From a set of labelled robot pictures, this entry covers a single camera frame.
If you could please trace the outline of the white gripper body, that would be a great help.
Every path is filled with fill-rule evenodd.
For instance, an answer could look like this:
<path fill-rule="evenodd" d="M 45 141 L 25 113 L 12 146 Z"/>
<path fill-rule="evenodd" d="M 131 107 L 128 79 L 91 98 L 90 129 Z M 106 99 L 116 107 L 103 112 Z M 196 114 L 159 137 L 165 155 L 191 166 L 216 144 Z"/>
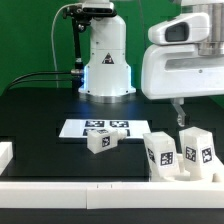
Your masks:
<path fill-rule="evenodd" d="M 151 99 L 224 94 L 224 56 L 199 56 L 196 44 L 150 46 L 143 57 L 141 89 Z"/>

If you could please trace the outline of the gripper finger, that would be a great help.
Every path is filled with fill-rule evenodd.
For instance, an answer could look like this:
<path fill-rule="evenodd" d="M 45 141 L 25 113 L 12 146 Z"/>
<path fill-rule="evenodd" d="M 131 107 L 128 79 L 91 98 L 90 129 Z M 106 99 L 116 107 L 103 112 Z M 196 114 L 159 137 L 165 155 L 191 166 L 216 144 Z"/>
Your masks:
<path fill-rule="evenodd" d="M 177 112 L 177 123 L 180 127 L 184 127 L 185 126 L 185 118 L 186 118 L 186 114 L 182 108 L 182 106 L 184 105 L 184 99 L 183 98 L 174 98 L 171 100 L 171 103 L 175 109 L 175 111 Z"/>

